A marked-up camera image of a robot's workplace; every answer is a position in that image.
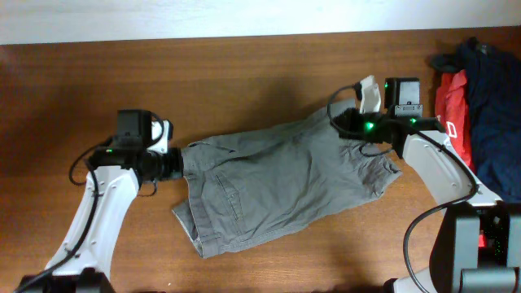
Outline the grey cargo shorts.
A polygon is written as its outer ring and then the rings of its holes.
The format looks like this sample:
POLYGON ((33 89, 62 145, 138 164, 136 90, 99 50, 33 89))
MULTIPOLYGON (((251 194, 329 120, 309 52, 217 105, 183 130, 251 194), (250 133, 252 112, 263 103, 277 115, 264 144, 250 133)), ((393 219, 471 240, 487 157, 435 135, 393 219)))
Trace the grey cargo shorts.
POLYGON ((347 99, 303 120, 185 147, 188 197, 173 214, 199 255, 246 250, 380 199, 401 170, 330 124, 354 104, 347 99))

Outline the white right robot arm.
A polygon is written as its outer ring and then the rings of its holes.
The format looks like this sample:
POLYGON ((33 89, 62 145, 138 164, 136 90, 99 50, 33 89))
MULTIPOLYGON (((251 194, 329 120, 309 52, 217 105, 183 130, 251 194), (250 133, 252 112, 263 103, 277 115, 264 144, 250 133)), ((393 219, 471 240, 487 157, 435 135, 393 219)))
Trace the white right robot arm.
POLYGON ((416 217, 402 244, 408 274, 387 280, 383 291, 518 292, 520 206, 486 187, 453 149, 444 126, 425 118, 420 82, 391 77, 379 87, 373 76, 350 85, 359 107, 327 114, 341 138, 389 143, 422 179, 436 206, 416 217), (425 269, 414 271, 409 238, 417 224, 443 212, 425 269))

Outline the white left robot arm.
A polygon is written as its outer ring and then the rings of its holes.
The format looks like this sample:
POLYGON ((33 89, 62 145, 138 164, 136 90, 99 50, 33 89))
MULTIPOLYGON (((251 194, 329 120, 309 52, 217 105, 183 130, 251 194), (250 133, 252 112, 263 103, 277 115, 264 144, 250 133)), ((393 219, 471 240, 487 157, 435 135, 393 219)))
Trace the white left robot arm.
POLYGON ((173 125, 147 110, 120 110, 114 135, 78 160, 85 192, 59 249, 44 270, 24 276, 18 292, 112 292, 112 257, 120 229, 142 186, 182 176, 173 125))

